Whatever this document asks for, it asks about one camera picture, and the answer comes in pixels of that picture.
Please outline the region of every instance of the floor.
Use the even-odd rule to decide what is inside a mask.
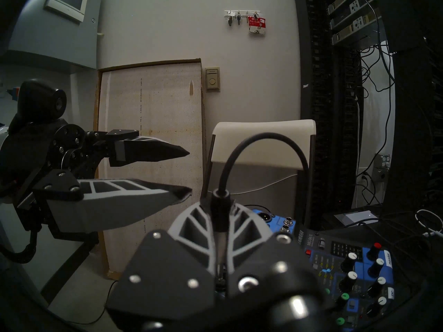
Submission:
[[[97,319],[113,282],[103,273],[100,251],[96,247],[51,302],[49,310],[62,319],[75,322],[87,323]],[[92,325],[77,326],[87,331],[120,331],[107,312]]]

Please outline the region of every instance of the electrical outlet box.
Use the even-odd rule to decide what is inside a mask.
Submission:
[[[374,168],[385,169],[391,163],[390,154],[378,154],[374,159]]]

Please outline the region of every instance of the key tag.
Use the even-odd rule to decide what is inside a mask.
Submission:
[[[257,13],[248,16],[249,32],[263,34],[266,31],[266,19],[261,18]]]

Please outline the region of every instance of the white cable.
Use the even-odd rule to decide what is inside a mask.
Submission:
[[[440,222],[442,223],[442,228],[440,229],[440,231],[434,231],[433,229],[430,229],[429,227],[426,227],[420,220],[418,220],[417,213],[420,213],[420,212],[428,212],[428,213],[432,214],[433,216],[435,216],[438,220],[440,220]],[[441,231],[443,229],[443,220],[441,220],[440,217],[437,214],[435,214],[435,213],[433,213],[431,211],[428,211],[426,209],[419,209],[417,211],[417,213],[415,213],[415,219],[418,221],[418,223],[420,225],[422,225],[424,228],[427,228],[429,231],[432,232],[432,233],[425,232],[425,233],[423,233],[424,236],[425,235],[431,235],[431,236],[438,235],[440,238],[443,238],[443,234],[441,233]]]
[[[293,175],[291,175],[291,176],[288,176],[288,177],[282,178],[281,180],[278,180],[277,182],[274,182],[274,183],[268,184],[268,185],[266,185],[266,186],[264,186],[264,187],[262,187],[262,188],[258,188],[258,189],[254,189],[254,190],[250,190],[250,191],[245,191],[245,192],[243,192],[243,193],[232,193],[231,195],[247,194],[247,193],[252,193],[253,191],[262,190],[262,189],[264,189],[264,188],[267,188],[267,187],[269,187],[269,186],[272,186],[272,185],[274,185],[274,184],[276,184],[276,183],[278,183],[278,182],[284,181],[285,179],[290,178],[290,177],[294,177],[294,176],[297,176],[297,174],[293,174]]]

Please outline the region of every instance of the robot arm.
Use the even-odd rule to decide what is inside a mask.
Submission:
[[[83,241],[87,233],[127,226],[189,197],[191,189],[182,186],[94,180],[103,158],[120,167],[184,157],[189,152],[139,136],[137,130],[84,131],[60,118],[65,108],[63,90],[39,80],[25,81],[17,114],[9,129],[0,131],[1,198],[12,201],[26,231],[34,236],[47,224],[57,239]],[[36,238],[31,238],[33,247],[19,260],[1,250],[11,260],[28,262],[35,243]]]

